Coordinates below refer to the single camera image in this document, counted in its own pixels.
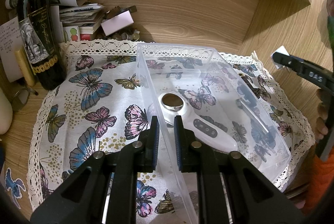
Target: transparent plastic box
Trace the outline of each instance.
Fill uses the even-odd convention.
[[[188,98],[210,94],[194,108],[197,115],[232,136],[242,153],[271,182],[288,165],[291,154],[283,137],[250,88],[214,48],[190,45],[138,43],[137,72],[148,121],[157,115],[160,123],[158,162],[177,215],[197,223],[191,193],[196,176],[181,173],[176,162],[174,129],[163,117],[158,96],[187,92]]]

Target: wine bottle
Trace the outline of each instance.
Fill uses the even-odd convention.
[[[53,90],[66,78],[49,20],[49,0],[18,0],[17,16],[22,40],[33,72],[46,90]]]

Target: white bottle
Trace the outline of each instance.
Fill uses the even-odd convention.
[[[8,131],[13,119],[13,109],[0,88],[0,134]]]

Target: gold emblem band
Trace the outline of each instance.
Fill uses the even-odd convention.
[[[52,57],[48,62],[45,62],[43,65],[37,66],[37,67],[32,67],[32,70],[34,73],[41,73],[46,70],[48,70],[50,67],[52,67],[56,62],[58,62],[58,56],[55,55]]]

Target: elephant illustration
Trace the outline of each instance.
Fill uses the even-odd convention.
[[[37,58],[37,55],[34,50],[34,43],[39,48],[39,55],[42,55],[44,53],[44,47],[41,44],[41,42],[34,42],[34,28],[30,25],[30,23],[23,23],[21,26],[21,36],[26,41],[27,47],[31,51],[32,56]]]

